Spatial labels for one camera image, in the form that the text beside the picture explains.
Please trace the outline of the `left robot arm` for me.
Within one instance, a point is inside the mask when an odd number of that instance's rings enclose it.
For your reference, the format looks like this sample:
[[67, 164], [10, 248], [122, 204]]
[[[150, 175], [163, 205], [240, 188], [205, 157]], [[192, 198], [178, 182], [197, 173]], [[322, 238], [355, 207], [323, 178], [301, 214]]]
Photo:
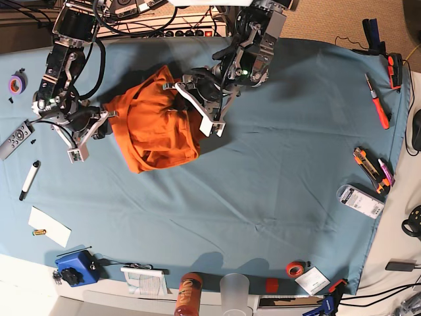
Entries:
[[242, 8], [234, 23], [231, 44], [214, 53], [213, 67], [192, 68], [174, 84], [176, 90], [202, 116], [200, 131], [205, 136], [221, 136], [224, 117], [242, 88], [256, 88], [269, 78], [269, 66], [286, 21], [291, 1], [252, 1]]

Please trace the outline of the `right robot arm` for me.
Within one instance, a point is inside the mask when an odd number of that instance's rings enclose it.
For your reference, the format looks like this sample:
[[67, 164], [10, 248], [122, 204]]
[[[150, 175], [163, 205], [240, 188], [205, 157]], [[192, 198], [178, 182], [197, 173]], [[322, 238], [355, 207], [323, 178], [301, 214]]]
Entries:
[[[64, 2], [53, 27], [57, 39], [47, 57], [45, 73], [32, 101], [37, 122], [53, 126], [67, 144], [67, 154], [72, 163], [88, 158], [87, 141], [104, 138], [104, 124], [118, 114], [117, 111], [106, 111], [89, 104], [105, 74], [105, 46], [97, 38], [100, 29], [98, 19], [103, 16], [104, 10], [104, 1]], [[75, 83], [88, 61], [84, 46], [94, 43], [100, 50], [99, 76], [92, 90], [80, 95]]]

